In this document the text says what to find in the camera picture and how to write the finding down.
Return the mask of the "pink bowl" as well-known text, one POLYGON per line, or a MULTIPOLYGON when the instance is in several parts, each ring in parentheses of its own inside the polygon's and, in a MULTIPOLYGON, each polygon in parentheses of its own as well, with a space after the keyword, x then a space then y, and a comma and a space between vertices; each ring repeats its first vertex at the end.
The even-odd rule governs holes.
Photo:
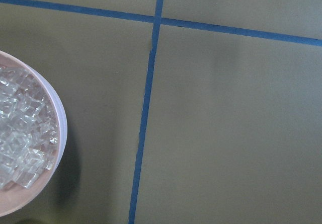
POLYGON ((37 79, 50 98, 58 125, 58 150, 54 155, 55 162, 53 168, 42 173, 29 189, 21 187, 18 184, 13 184, 10 188, 1 190, 1 216, 6 216, 30 203, 49 183, 63 156, 68 130, 66 113, 61 99, 52 85, 40 73, 21 60, 3 51, 1 51, 1 65, 25 68, 37 79))

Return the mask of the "clear ice cubes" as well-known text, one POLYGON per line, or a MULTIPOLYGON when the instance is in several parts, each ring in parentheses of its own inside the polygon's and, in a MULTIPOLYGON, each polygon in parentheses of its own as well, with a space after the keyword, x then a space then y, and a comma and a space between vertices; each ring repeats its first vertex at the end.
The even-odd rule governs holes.
POLYGON ((53 168, 58 125, 45 90, 24 68, 1 66, 1 189, 30 188, 53 168))

